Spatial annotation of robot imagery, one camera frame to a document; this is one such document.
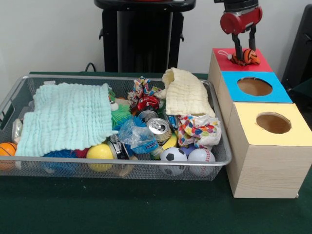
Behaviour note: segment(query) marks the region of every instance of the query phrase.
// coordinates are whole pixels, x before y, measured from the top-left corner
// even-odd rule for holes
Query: blue box top
[[[273,72],[222,72],[222,74],[233,101],[292,103]]]

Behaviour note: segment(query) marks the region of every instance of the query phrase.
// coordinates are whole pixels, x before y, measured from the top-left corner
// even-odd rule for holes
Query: red can
[[[137,109],[142,111],[147,106],[152,106],[157,110],[159,108],[159,99],[154,96],[144,96],[140,98],[137,103]]]

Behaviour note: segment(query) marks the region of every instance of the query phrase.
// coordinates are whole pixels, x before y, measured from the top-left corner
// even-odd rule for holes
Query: red box top
[[[261,53],[259,49],[256,50],[258,57],[260,57],[260,65],[247,65],[245,67],[233,64],[225,55],[221,55],[218,52],[225,51],[228,54],[232,55],[235,52],[235,48],[213,48],[213,52],[218,61],[221,72],[273,72],[269,63]]]

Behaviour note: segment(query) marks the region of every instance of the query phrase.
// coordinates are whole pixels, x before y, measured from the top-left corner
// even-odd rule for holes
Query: orange striped toy
[[[247,49],[243,53],[243,60],[238,60],[236,53],[233,53],[231,62],[238,64],[240,66],[246,66],[249,64],[259,65],[261,63],[260,58],[257,56],[256,52],[252,49]]]
[[[16,144],[2,143],[0,144],[0,156],[14,156],[16,148]],[[11,170],[13,168],[15,168],[15,161],[0,160],[0,170]]]

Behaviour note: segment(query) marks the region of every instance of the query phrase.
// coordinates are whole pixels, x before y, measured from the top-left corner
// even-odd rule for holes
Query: wire mesh basket
[[[45,82],[78,83],[85,85],[102,85],[107,83],[116,97],[127,98],[127,92],[133,88],[134,78],[124,77],[88,77],[88,76],[56,76],[28,75],[20,78],[10,90],[0,106],[0,143],[10,142],[13,121],[23,118],[25,113],[33,111],[33,95],[36,89]],[[161,79],[151,78],[151,85],[164,88]],[[128,179],[175,179],[175,180],[213,180],[222,166],[230,163],[232,153],[215,90],[208,81],[202,81],[207,89],[211,107],[221,121],[222,137],[212,153],[216,162],[178,162],[150,160],[149,155],[137,155],[137,160],[108,160],[85,158],[49,158],[1,156],[0,164],[15,164],[14,169],[0,171],[1,176],[51,176],[51,177],[91,177],[91,178],[128,178]],[[48,170],[50,166],[58,170]],[[107,168],[105,172],[91,170],[93,166]],[[163,173],[170,169],[172,175]],[[204,177],[196,176],[194,171],[206,171]]]

